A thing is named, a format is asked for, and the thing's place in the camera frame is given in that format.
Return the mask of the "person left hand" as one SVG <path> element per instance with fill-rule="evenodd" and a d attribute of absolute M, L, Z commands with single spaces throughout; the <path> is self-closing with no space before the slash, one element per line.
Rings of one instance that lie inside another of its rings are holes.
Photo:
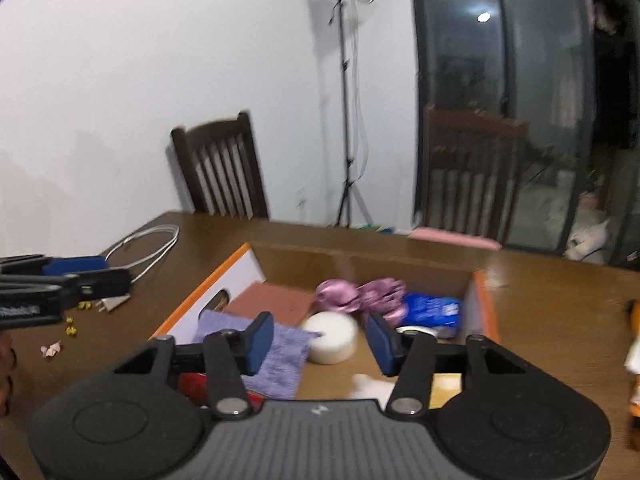
<path fill-rule="evenodd" d="M 16 353 L 8 333 L 1 334 L 0 341 L 0 416 L 9 414 L 10 401 L 13 394 L 12 372 L 17 363 Z"/>

